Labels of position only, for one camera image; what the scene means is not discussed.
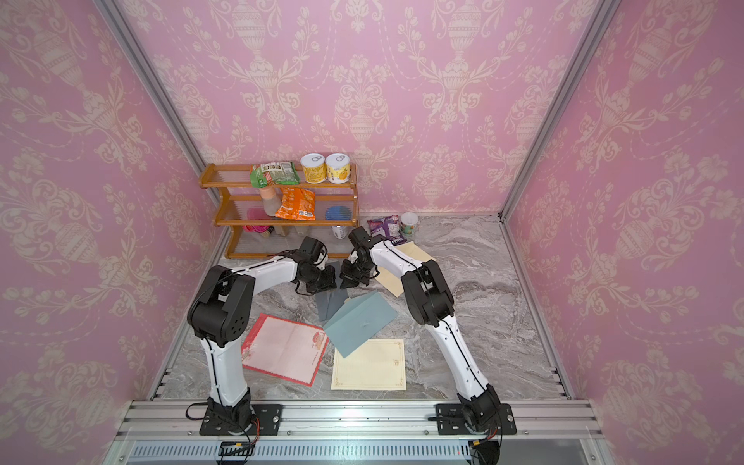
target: plastic bottle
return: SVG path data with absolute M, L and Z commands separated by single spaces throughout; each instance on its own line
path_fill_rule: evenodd
M 276 187 L 266 186 L 259 189 L 263 211 L 270 217 L 275 217 L 281 207 L 281 197 L 277 195 Z

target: paper sheet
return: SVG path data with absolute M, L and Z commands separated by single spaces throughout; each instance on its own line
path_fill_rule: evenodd
M 402 339 L 370 339 L 344 358 L 333 357 L 331 390 L 405 391 Z
M 243 366 L 312 386 L 327 345 L 322 328 L 261 313 L 243 342 Z
M 341 356 L 348 357 L 396 316 L 398 312 L 382 295 L 372 291 L 349 299 L 323 326 L 323 331 Z
M 417 246 L 416 243 L 413 242 L 400 244 L 395 248 L 411 258 L 415 258 L 416 260 L 421 260 L 423 262 L 435 260 L 431 255 L 421 250 L 421 247 Z M 378 271 L 379 276 L 375 278 L 377 279 L 377 282 L 382 284 L 388 291 L 392 293 L 392 295 L 400 297 L 400 295 L 403 294 L 403 283 L 400 282 L 400 279 L 396 278 L 392 273 L 384 268 L 379 268 Z

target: vent grille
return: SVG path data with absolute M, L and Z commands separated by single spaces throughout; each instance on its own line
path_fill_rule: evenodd
M 225 452 L 235 450 L 225 448 Z M 137 441 L 129 463 L 139 461 L 204 460 L 217 458 L 219 441 Z M 470 459 L 465 440 L 271 440 L 256 445 L 253 456 L 261 460 L 452 460 Z

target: blue envelope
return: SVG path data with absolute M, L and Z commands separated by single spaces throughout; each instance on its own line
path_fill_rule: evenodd
M 350 299 L 323 326 L 342 357 L 346 358 L 398 316 L 377 292 Z

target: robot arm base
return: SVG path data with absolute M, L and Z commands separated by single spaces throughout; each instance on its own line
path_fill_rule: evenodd
M 227 435 L 229 433 L 245 434 L 256 418 L 251 407 L 251 390 L 235 405 L 222 405 L 211 397 L 207 399 L 207 410 L 204 413 L 201 430 L 202 436 Z
M 501 426 L 501 419 L 498 417 L 501 400 L 490 384 L 486 385 L 486 390 L 478 396 L 465 399 L 458 394 L 458 398 L 463 406 L 465 424 L 474 432 L 488 433 L 492 430 L 495 432 L 496 427 Z

